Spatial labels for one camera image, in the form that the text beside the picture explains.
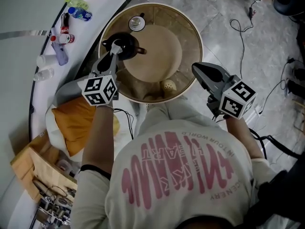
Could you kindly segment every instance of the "plastic bottle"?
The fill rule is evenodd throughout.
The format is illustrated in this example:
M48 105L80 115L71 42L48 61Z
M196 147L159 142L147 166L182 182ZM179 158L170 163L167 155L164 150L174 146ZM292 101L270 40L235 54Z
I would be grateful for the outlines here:
M48 79L52 78L53 76L54 76L54 69L49 68L49 69L37 72L34 75L33 80L36 82L41 82L41 81L48 80Z
M68 7L80 7L85 10L89 8L89 5L84 0L65 0Z
M92 13L87 12L85 9L79 8L79 7L71 7L68 9L68 13L79 20L82 21L89 21L92 18Z
M61 34L69 34L69 13L61 15Z
M56 42L60 44L67 44L74 42L74 35L72 34L60 34L56 36L51 36L51 42Z

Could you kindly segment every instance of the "gray floor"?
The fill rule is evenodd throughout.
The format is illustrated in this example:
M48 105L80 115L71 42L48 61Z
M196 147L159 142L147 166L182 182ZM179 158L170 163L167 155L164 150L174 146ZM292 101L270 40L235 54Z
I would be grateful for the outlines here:
M142 2L160 2L180 9L193 20L203 38L204 61L222 65L231 74L239 74L242 42L239 32L230 27L231 19L238 19L242 29L250 25L247 17L249 6L254 0L132 0L128 6ZM254 28L243 33L245 52L243 79L258 92L256 105L260 108L271 89L280 81L287 57L300 59L296 45L297 25L288 17L281 16L270 1L253 6ZM284 77L289 76L287 66ZM208 93L196 83L186 94L190 103L202 114L212 117L206 107ZM305 146L304 135L294 128L300 109L292 102L294 96L285 97L278 86L264 108L263 114L254 125L259 135L273 135L288 148L300 153ZM276 171L289 169L294 159L283 154L274 146L267 146L267 156Z

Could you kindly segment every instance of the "black cable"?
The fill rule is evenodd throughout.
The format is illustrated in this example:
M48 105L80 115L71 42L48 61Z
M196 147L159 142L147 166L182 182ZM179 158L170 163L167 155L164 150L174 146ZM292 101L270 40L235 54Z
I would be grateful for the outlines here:
M130 136L132 137L132 140L133 140L133 131L132 131L132 124L133 124L133 121L134 121L134 117L132 114L128 113L127 111L123 110L123 109L119 109L119 108L115 108L114 109L114 113L117 113L117 112L124 112L127 116L127 121L128 121L128 128L129 128L129 132L130 132Z
M252 13L252 6L253 6L253 4L256 3L256 1L258 1L258 0L255 0L255 1L251 4L251 6L250 6L250 8L249 8L249 18L250 18L251 26L249 26L248 28L245 28L245 29L242 30L242 26L240 25L240 22L239 22L238 20L236 20L236 19L230 20L230 26L231 26L234 30L236 30L236 31L239 32L240 38L242 39L242 43L243 43L243 53L242 53L242 57L241 57L241 59L240 59L240 77L241 77L241 79L243 78L243 75L242 75L242 63L243 63L243 59L244 59L244 40L243 40L242 33L246 32L247 30L249 30L249 29L251 29L251 28L254 27L254 25L253 25L253 23L252 23L252 16L253 16L253 13ZM238 23L239 29L235 28L235 27L232 25L232 22L233 22L233 21L236 21L236 22Z
M281 81L280 81L280 82L282 82L282 81L285 82L284 88L282 87L282 84L281 84L281 89L282 89L282 90L285 90L285 88L286 88L286 80L283 80L283 74L284 74L284 70L285 70L285 67L286 67L287 64L289 64L289 63L287 62L287 63L284 65L283 70L282 70L282 74L281 74Z
M291 19L290 16L288 16L288 18L289 18L292 22L299 24L299 22L294 21L293 19Z
M261 140L261 137L254 130L252 130L251 128L249 128L249 130L252 133L252 135L254 136L254 138L256 140L259 140L259 142L261 143L265 159L267 159L266 148L265 148L265 145L264 145L263 141Z
M300 158L301 155L291 151L290 149L288 149L287 147L285 147L283 144L279 143L277 140L275 140L273 138L273 136L268 135L268 136L262 136L260 137L254 130L250 129L250 132L254 135L254 139L260 141L263 151L264 151L264 156L266 158L266 150L265 150L265 146L263 143L263 140L269 140L274 146L276 146L279 150L281 150L282 152L284 152L285 154L294 157L294 158Z
M304 63L303 63L302 61L299 61L299 60L297 60L297 59L295 59L295 61L298 61L298 62L300 62L301 64L303 64L303 65L304 65Z
M265 105L266 105L266 103L267 103L268 97L269 97L270 94L274 91L274 89L275 89L279 84L281 84L282 82L285 82L285 80L281 80L278 84L276 84L275 87L274 87L274 88L271 90L271 92L268 94L268 96L266 97L266 101L265 101L265 103L264 103L263 109L261 110L261 112L259 112L260 115L262 114L262 112L263 112L264 109L265 109Z

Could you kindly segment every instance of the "white cup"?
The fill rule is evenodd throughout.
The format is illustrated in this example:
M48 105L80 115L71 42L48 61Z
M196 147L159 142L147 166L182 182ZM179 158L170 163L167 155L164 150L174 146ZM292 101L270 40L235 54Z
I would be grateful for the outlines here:
M56 55L39 55L36 59L39 68L58 63Z

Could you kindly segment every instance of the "orange pillow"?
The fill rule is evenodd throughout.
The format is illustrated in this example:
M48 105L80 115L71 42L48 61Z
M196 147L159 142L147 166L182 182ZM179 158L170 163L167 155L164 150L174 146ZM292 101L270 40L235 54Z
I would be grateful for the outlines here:
M83 97L73 99L52 109L70 156L81 151L87 142L95 107L90 106ZM113 136L120 129L120 123L113 115Z

